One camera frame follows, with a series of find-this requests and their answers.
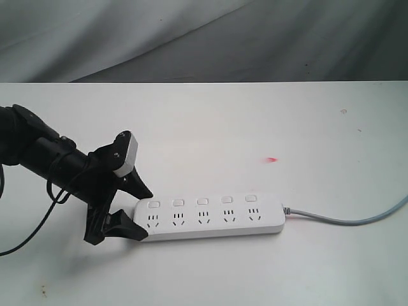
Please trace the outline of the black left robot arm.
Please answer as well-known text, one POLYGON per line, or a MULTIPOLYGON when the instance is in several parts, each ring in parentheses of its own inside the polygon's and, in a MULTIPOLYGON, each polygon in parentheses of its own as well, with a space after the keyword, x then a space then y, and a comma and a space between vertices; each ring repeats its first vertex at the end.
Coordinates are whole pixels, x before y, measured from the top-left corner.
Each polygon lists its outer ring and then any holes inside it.
POLYGON ((137 149, 132 132, 123 131, 113 143, 84 154, 23 106, 1 108, 1 164, 20 164, 43 177, 48 194, 56 185, 85 202, 84 240, 92 245, 106 237, 142 241, 148 236, 123 210, 109 212, 117 191, 139 200, 153 196, 136 171, 137 149))

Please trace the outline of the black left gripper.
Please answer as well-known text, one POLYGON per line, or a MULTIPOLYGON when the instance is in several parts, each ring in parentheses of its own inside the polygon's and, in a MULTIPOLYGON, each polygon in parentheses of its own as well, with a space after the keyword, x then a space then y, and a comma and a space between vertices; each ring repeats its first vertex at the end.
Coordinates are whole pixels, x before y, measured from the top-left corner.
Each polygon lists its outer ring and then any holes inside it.
POLYGON ((84 168, 87 203, 84 240, 92 245, 100 244, 105 237, 142 241, 149 235, 143 227, 134 223, 123 209, 110 213, 118 189, 138 200, 154 196, 135 167, 123 178, 114 174, 114 171, 123 165, 125 156, 124 147, 121 145, 105 145, 88 153, 84 168))

